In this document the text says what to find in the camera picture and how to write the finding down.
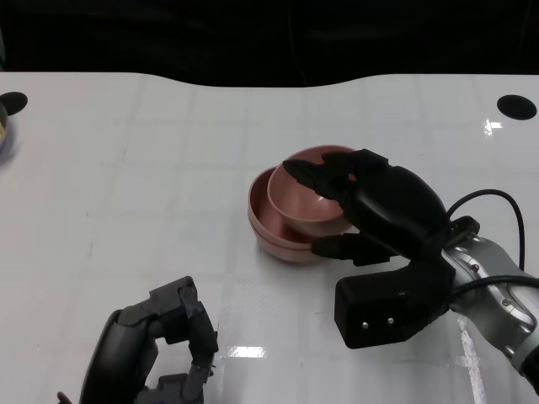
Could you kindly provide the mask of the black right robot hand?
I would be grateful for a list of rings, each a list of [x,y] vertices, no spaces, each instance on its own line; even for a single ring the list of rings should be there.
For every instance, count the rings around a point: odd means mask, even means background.
[[[330,151],[322,159],[320,164],[288,159],[284,169],[317,195],[337,202],[358,233],[316,239],[311,245],[315,255],[358,267],[394,256],[413,259],[432,234],[447,226],[438,195],[408,169],[367,149]]]

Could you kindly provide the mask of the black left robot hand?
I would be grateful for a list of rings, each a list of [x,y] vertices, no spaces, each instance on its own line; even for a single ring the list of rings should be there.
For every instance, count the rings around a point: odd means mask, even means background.
[[[157,341],[187,342],[188,373],[165,375],[157,387],[147,377],[158,357]],[[148,299],[114,311],[90,360],[80,396],[82,403],[202,403],[213,374],[217,333],[194,280],[185,276],[150,291]]]

